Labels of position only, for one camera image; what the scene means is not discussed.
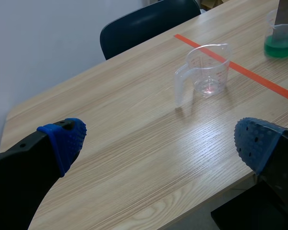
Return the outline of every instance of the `textured rubber pad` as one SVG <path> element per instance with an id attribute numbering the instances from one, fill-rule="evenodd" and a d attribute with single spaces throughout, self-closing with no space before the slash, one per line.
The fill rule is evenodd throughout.
<path id="1" fill-rule="evenodd" d="M 288 129 L 250 117 L 236 124 L 235 143 L 239 156 L 257 175 L 264 169 L 285 130 Z"/>
<path id="2" fill-rule="evenodd" d="M 38 131 L 46 133 L 50 139 L 61 177 L 70 169 L 74 157 L 82 149 L 87 131 L 85 123 L 80 119 L 67 118 L 65 120 L 74 121 L 72 130 L 66 130 L 55 124 L 48 124 L 37 128 Z"/>

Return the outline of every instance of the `white wall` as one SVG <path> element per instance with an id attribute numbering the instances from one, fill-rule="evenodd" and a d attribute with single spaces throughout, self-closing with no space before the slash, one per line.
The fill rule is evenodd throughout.
<path id="1" fill-rule="evenodd" d="M 16 104 L 104 61 L 99 35 L 147 0 L 0 0 L 0 137 Z"/>

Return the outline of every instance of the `clear plastic measuring cup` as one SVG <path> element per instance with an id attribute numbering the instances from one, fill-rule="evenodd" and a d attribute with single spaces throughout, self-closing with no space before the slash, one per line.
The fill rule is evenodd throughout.
<path id="1" fill-rule="evenodd" d="M 191 78 L 194 89 L 203 96 L 212 96 L 224 90 L 227 82 L 231 50 L 228 44 L 206 45 L 192 50 L 186 64 L 175 73 L 175 102 L 180 106 L 183 85 Z"/>
<path id="2" fill-rule="evenodd" d="M 277 10 L 267 15 L 267 31 L 264 40 L 264 52 L 275 58 L 288 57 L 288 14 L 280 14 L 276 18 Z"/>

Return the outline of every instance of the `dark blue chair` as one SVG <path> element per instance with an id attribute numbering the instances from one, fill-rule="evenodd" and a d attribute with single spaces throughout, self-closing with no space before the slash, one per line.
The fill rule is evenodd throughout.
<path id="1" fill-rule="evenodd" d="M 106 25 L 102 51 L 108 60 L 200 14 L 195 0 L 161 0 Z"/>

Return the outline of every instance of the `wood grain tabletop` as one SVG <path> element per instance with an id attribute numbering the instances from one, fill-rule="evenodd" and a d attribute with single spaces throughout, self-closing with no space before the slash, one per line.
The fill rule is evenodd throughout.
<path id="1" fill-rule="evenodd" d="M 192 47 L 229 43 L 232 61 L 288 89 L 288 58 L 264 56 L 265 16 L 277 0 L 231 0 L 14 108 L 1 151 L 67 117 L 88 128 L 79 158 L 39 207 L 32 230 L 156 230 L 251 175 L 234 126 L 256 117 L 288 127 L 288 100 L 234 70 L 203 98 L 174 73 Z"/>

